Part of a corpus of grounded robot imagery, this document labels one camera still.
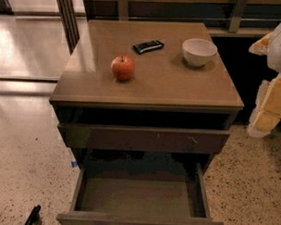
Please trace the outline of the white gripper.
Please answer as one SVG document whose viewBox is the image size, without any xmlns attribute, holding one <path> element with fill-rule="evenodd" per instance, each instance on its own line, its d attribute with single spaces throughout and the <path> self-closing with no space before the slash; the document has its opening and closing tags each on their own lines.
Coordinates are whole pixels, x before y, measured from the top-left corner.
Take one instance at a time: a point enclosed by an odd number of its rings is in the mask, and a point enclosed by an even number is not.
<svg viewBox="0 0 281 225">
<path fill-rule="evenodd" d="M 274 29 L 253 43 L 249 49 L 252 54 L 263 56 L 267 54 L 267 64 L 270 69 L 281 73 L 281 22 Z M 271 81 L 262 80 L 259 87 L 255 108 L 250 115 L 247 133 L 252 138 L 263 138 L 281 120 L 281 74 Z"/>
</svg>

